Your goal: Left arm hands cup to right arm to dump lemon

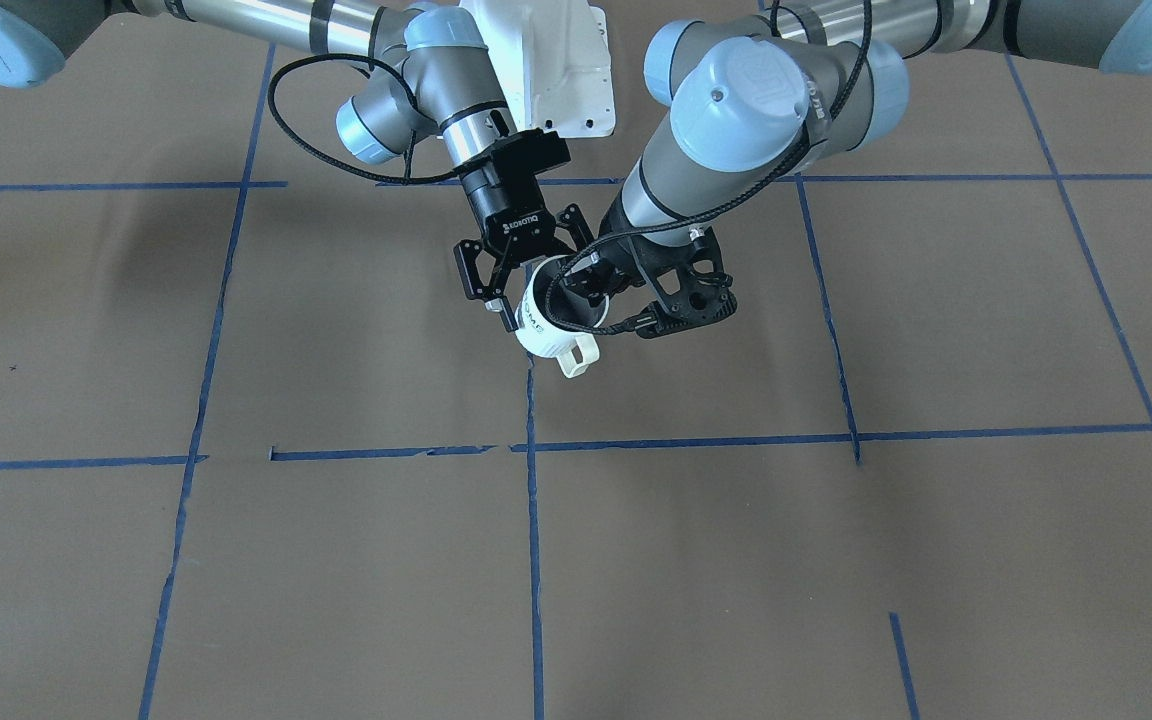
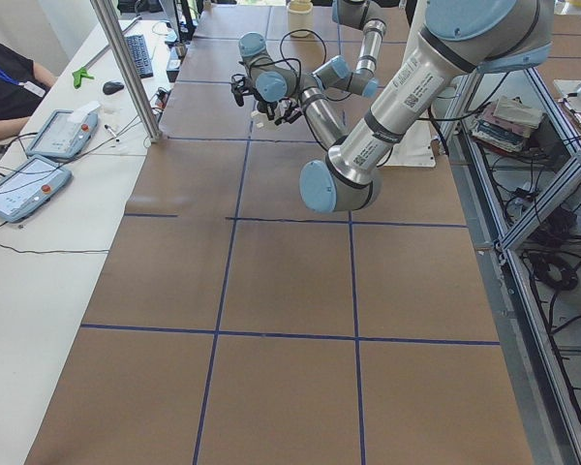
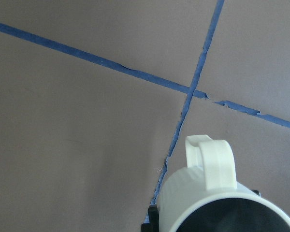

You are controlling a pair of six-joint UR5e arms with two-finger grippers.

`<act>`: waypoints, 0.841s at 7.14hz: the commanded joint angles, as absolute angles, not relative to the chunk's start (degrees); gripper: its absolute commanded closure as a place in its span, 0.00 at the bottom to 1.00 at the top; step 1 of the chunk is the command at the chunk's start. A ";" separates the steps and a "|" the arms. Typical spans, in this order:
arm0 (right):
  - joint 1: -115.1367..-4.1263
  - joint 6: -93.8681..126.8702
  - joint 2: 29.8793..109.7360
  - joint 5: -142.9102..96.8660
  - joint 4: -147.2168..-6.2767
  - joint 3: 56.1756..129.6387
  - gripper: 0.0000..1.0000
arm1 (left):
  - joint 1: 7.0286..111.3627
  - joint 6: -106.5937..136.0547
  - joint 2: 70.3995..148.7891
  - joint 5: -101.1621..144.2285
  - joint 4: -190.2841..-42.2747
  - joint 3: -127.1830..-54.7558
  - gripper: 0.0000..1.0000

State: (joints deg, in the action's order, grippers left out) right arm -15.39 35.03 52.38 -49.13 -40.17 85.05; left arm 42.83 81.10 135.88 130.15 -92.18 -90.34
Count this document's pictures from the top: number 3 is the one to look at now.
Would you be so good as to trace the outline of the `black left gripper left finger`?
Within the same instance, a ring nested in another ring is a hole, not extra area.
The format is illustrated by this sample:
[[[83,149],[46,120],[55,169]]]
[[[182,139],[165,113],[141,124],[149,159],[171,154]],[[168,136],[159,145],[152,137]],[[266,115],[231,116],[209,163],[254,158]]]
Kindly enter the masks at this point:
[[[141,225],[141,232],[159,232],[159,212],[157,205],[149,206],[147,214],[147,221]]]

